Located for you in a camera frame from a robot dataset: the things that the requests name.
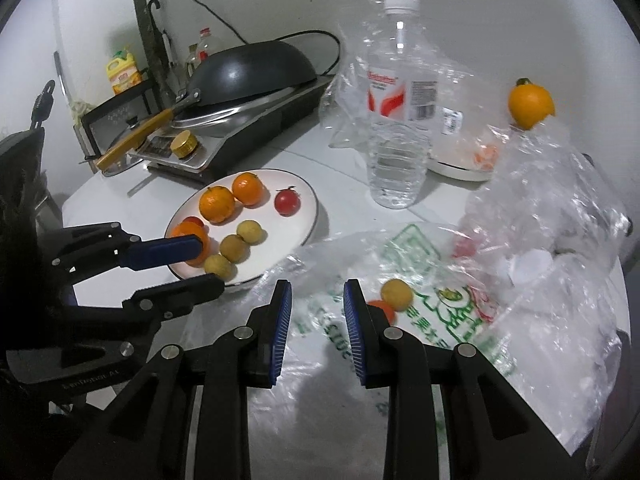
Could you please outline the printed flat plastic bag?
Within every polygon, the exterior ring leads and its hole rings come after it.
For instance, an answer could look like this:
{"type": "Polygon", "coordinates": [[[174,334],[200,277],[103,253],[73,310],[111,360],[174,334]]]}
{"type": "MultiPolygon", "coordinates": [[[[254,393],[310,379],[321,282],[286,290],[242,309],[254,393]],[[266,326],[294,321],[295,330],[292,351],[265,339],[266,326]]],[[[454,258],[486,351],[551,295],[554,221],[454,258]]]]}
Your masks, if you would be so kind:
{"type": "Polygon", "coordinates": [[[445,232],[426,224],[305,246],[248,292],[196,312],[191,348],[244,330],[278,281],[292,287],[282,373],[248,394],[256,479],[576,479],[559,440],[472,342],[427,344],[419,311],[372,304],[390,278],[442,276],[445,232]]]}

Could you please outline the clear bag over bowl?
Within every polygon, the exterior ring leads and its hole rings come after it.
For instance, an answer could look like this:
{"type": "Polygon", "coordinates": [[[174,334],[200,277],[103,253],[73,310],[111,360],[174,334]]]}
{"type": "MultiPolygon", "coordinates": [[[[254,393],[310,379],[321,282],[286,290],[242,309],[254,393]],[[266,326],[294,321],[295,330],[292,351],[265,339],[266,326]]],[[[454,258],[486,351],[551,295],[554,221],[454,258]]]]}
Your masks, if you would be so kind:
{"type": "Polygon", "coordinates": [[[497,87],[436,46],[419,0],[372,0],[341,22],[342,59],[320,104],[334,148],[403,124],[430,142],[431,170],[485,180],[509,136],[497,87]]]}

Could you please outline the steel induction cooker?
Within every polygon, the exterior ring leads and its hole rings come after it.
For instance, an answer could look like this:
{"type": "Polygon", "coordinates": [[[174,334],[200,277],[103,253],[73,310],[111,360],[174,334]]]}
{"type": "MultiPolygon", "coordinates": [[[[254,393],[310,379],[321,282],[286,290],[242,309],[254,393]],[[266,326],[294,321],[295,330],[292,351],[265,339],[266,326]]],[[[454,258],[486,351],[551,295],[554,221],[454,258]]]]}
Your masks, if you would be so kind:
{"type": "Polygon", "coordinates": [[[331,81],[330,76],[321,76],[305,87],[286,88],[200,117],[175,119],[155,130],[134,154],[163,174],[212,182],[310,115],[331,81]],[[180,158],[170,144],[184,130],[195,136],[198,146],[180,158]]]}

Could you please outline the dark sauce bottle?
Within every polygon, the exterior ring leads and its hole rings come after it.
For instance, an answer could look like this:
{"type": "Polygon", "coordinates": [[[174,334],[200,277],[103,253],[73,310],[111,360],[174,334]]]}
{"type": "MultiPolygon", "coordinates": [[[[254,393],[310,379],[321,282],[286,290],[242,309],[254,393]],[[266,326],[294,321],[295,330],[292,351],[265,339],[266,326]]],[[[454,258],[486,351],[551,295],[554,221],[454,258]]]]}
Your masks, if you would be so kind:
{"type": "Polygon", "coordinates": [[[199,65],[200,65],[200,59],[198,58],[198,45],[190,44],[189,55],[186,58],[186,62],[184,63],[186,78],[190,79],[199,65]]]}

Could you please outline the clear water bottle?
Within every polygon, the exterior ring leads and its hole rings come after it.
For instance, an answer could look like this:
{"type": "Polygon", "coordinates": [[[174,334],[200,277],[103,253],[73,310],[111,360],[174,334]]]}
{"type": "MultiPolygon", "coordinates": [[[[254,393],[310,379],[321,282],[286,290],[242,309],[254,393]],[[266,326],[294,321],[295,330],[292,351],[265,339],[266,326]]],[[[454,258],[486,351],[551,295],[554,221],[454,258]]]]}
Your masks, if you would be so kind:
{"type": "Polygon", "coordinates": [[[367,50],[368,177],[383,207],[411,206],[424,185],[438,119],[438,64],[420,1],[384,0],[367,50]]]}

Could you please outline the mandarin orange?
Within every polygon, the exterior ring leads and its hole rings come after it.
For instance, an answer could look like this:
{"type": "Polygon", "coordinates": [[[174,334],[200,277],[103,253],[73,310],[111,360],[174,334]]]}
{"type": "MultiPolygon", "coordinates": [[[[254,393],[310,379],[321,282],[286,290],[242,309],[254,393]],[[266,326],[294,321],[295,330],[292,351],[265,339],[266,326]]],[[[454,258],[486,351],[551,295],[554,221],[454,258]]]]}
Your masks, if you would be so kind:
{"type": "Polygon", "coordinates": [[[206,188],[198,201],[200,214],[210,223],[227,221],[235,211],[235,197],[224,186],[206,188]]]}
{"type": "Polygon", "coordinates": [[[253,207],[262,201],[265,188],[257,174],[243,172],[233,180],[231,192],[244,206],[253,207]]]}
{"type": "Polygon", "coordinates": [[[200,266],[209,256],[209,237],[207,235],[206,229],[204,229],[204,226],[202,226],[198,222],[186,220],[179,223],[178,226],[175,226],[169,234],[170,237],[180,237],[187,235],[195,235],[202,243],[202,250],[197,257],[188,260],[186,263],[189,266],[200,266]]]}

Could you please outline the cherry tomato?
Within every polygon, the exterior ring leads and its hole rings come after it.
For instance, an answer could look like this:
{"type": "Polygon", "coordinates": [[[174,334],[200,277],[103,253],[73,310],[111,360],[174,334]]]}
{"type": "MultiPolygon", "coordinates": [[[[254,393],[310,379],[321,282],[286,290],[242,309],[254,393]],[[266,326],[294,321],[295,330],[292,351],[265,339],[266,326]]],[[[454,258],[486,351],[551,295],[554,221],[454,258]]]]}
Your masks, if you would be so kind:
{"type": "Polygon", "coordinates": [[[294,186],[282,188],[273,201],[274,209],[283,217],[291,217],[299,211],[300,198],[294,186]]]}
{"type": "Polygon", "coordinates": [[[375,307],[384,312],[386,320],[388,324],[395,325],[396,324],[396,311],[385,301],[383,300],[372,300],[368,302],[370,307],[375,307]]]}
{"type": "Polygon", "coordinates": [[[194,216],[186,217],[184,220],[182,220],[182,223],[186,222],[195,224],[196,226],[200,226],[201,228],[204,226],[204,222],[200,218],[194,216]]]}

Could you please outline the white round plate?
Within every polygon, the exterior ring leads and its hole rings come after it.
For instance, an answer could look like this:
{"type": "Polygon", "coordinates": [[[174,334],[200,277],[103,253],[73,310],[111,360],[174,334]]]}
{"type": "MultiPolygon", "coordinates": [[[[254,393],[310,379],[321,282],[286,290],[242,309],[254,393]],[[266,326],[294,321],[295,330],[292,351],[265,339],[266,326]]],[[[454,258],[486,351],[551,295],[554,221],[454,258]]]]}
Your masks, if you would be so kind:
{"type": "Polygon", "coordinates": [[[265,188],[262,201],[251,207],[235,204],[232,216],[222,223],[209,222],[200,211],[200,198],[206,188],[223,186],[231,188],[235,176],[224,177],[193,193],[174,213],[166,226],[165,234],[172,231],[189,217],[198,218],[204,223],[209,237],[209,251],[218,252],[222,240],[236,232],[236,227],[245,220],[258,222],[264,230],[264,239],[248,248],[246,258],[232,266],[232,277],[226,283],[228,287],[241,287],[257,280],[269,268],[286,257],[290,252],[309,240],[317,225],[319,203],[310,184],[292,172],[280,169],[257,169],[254,174],[265,188]],[[274,206],[277,194],[289,188],[297,193],[299,208],[295,214],[282,216],[274,206]]]}

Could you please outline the red label oil bottle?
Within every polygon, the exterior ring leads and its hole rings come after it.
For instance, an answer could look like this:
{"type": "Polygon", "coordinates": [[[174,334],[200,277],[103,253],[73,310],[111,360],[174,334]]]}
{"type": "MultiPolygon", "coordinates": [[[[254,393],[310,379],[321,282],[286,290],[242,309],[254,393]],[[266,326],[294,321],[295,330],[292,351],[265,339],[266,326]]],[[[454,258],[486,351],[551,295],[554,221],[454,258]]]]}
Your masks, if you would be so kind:
{"type": "Polygon", "coordinates": [[[212,35],[209,27],[200,30],[200,41],[196,47],[196,56],[200,62],[219,51],[219,41],[212,35]]]}

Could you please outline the black hook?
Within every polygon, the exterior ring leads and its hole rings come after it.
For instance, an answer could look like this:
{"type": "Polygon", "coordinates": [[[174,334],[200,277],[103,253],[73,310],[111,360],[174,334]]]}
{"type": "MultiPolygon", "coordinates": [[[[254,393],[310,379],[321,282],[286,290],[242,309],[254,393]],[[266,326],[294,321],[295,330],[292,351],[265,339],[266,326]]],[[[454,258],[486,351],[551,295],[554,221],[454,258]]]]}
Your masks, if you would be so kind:
{"type": "Polygon", "coordinates": [[[150,18],[153,18],[153,11],[160,8],[160,2],[158,0],[149,0],[146,4],[146,13],[150,18]]]}

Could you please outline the crumpled clear plastic bag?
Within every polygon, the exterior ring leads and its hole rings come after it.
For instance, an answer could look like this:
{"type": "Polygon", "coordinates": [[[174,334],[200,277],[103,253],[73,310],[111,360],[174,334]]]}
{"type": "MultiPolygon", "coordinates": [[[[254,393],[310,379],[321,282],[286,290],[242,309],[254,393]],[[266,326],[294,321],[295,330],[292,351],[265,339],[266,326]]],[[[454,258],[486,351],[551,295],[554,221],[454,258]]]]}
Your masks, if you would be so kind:
{"type": "Polygon", "coordinates": [[[628,228],[552,117],[512,134],[459,224],[462,268],[489,300],[475,344],[568,452],[596,426],[620,367],[610,275],[628,228]]]}

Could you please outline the white bowl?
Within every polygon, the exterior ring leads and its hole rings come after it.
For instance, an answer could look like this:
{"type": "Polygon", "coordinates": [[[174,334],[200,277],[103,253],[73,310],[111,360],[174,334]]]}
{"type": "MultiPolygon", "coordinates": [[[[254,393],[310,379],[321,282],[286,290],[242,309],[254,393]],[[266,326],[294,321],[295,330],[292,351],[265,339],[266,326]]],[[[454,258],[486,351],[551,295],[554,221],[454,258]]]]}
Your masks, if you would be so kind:
{"type": "Polygon", "coordinates": [[[427,169],[454,180],[485,182],[492,176],[499,153],[496,140],[440,134],[432,141],[427,169]]]}

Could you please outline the black wok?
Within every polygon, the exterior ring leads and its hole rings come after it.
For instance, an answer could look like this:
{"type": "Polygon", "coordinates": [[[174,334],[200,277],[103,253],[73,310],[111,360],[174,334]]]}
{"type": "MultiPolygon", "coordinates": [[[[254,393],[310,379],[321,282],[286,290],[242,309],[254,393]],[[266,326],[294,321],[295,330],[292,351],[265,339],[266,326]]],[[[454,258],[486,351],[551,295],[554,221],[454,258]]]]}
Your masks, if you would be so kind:
{"type": "Polygon", "coordinates": [[[184,110],[202,114],[217,105],[242,104],[258,96],[271,96],[286,88],[311,84],[317,78],[306,55],[280,40],[244,44],[217,52],[201,62],[186,84],[186,92],[174,105],[132,130],[109,148],[96,161],[96,166],[99,170],[112,166],[184,110]]]}

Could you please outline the yellow detergent bottle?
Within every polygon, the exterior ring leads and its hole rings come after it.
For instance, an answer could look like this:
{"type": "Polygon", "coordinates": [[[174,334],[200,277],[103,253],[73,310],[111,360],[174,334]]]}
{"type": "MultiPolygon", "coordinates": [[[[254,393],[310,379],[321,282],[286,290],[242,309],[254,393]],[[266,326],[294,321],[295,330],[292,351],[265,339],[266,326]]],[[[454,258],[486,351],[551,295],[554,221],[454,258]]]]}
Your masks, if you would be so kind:
{"type": "Polygon", "coordinates": [[[134,55],[127,49],[117,51],[106,64],[105,71],[115,94],[121,94],[143,80],[134,55]]]}

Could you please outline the yellow longan fruit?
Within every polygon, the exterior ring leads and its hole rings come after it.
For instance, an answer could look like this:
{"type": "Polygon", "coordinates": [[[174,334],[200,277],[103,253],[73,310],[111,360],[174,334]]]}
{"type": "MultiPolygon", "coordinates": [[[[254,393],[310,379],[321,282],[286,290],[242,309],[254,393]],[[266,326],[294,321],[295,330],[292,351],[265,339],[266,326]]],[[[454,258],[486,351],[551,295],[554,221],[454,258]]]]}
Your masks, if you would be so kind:
{"type": "Polygon", "coordinates": [[[399,278],[392,278],[381,287],[381,299],[394,311],[402,312],[413,304],[411,287],[399,278]]]}
{"type": "Polygon", "coordinates": [[[240,263],[248,257],[250,248],[238,234],[230,234],[219,243],[219,252],[231,263],[240,263]]]}
{"type": "Polygon", "coordinates": [[[257,221],[244,220],[236,227],[236,235],[246,244],[257,245],[264,239],[265,231],[257,221]]]}
{"type": "Polygon", "coordinates": [[[206,273],[215,274],[225,282],[229,281],[234,274],[233,264],[221,254],[208,256],[203,263],[203,269],[206,273]]]}

